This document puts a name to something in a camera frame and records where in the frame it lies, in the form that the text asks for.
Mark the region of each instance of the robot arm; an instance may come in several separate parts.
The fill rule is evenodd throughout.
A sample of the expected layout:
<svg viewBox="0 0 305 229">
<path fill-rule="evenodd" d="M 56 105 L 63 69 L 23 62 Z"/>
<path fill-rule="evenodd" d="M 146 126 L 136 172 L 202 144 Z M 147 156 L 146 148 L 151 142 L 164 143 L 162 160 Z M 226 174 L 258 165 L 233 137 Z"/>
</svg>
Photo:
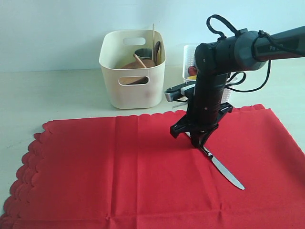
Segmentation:
<svg viewBox="0 0 305 229">
<path fill-rule="evenodd" d="M 210 25 L 211 18 L 222 21 L 235 35 L 227 38 L 222 32 L 214 30 Z M 224 89 L 230 85 L 226 83 L 231 72 L 255 71 L 269 61 L 268 79 L 271 60 L 305 56 L 305 26 L 270 36 L 263 31 L 237 30 L 219 15 L 209 17 L 207 26 L 211 32 L 219 34 L 220 38 L 216 42 L 201 43 L 196 48 L 196 82 L 183 83 L 165 92 L 169 102 L 184 96 L 188 98 L 186 115 L 171 126 L 172 136 L 189 132 L 193 146 L 200 148 L 218 128 L 218 122 L 223 116 L 232 111 L 233 106 L 229 103 L 221 104 Z M 235 91 L 252 92 L 260 88 Z"/>
</svg>

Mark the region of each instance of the yellow object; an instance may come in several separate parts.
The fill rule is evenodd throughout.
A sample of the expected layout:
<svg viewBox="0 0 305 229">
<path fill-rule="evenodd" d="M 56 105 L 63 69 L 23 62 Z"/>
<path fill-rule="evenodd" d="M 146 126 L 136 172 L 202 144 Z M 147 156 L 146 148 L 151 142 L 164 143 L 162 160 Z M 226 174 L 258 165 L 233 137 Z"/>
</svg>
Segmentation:
<svg viewBox="0 0 305 229">
<path fill-rule="evenodd" d="M 197 75 L 192 75 L 187 77 L 188 80 L 196 80 L 197 79 Z"/>
</svg>

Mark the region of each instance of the knife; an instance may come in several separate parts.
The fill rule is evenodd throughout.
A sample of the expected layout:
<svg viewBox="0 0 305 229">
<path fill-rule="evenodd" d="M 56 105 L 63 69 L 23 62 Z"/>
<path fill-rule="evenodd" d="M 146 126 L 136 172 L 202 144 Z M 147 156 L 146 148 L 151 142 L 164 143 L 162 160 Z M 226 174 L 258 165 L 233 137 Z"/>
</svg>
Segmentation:
<svg viewBox="0 0 305 229">
<path fill-rule="evenodd" d="M 186 135 L 191 137 L 189 132 L 185 132 Z M 226 168 L 223 164 L 206 148 L 202 147 L 200 150 L 212 161 L 214 166 L 221 172 L 221 174 L 227 178 L 228 181 L 230 181 L 233 185 L 238 187 L 241 190 L 244 190 L 244 186 L 234 177 L 234 175 Z"/>
</svg>

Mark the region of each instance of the bin handle hole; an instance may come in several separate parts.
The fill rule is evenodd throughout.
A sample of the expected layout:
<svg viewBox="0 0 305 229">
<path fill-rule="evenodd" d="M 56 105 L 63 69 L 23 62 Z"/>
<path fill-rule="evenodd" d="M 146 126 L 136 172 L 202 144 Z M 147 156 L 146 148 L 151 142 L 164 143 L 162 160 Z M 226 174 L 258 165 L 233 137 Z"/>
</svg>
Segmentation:
<svg viewBox="0 0 305 229">
<path fill-rule="evenodd" d="M 147 84 L 148 82 L 149 78 L 147 76 L 125 76 L 119 79 L 119 84 L 122 86 Z"/>
<path fill-rule="evenodd" d="M 124 38 L 123 43 L 125 45 L 144 45 L 146 39 L 144 37 Z"/>
</svg>

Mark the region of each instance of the red tablecloth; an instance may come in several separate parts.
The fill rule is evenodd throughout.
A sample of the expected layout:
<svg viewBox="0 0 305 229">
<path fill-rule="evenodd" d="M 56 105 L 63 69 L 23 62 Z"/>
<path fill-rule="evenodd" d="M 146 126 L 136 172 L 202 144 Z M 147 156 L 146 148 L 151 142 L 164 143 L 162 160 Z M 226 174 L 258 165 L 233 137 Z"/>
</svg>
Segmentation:
<svg viewBox="0 0 305 229">
<path fill-rule="evenodd" d="M 184 111 L 58 120 L 22 158 L 3 229 L 305 228 L 305 156 L 270 109 L 234 109 L 206 146 L 228 182 L 169 127 Z"/>
</svg>

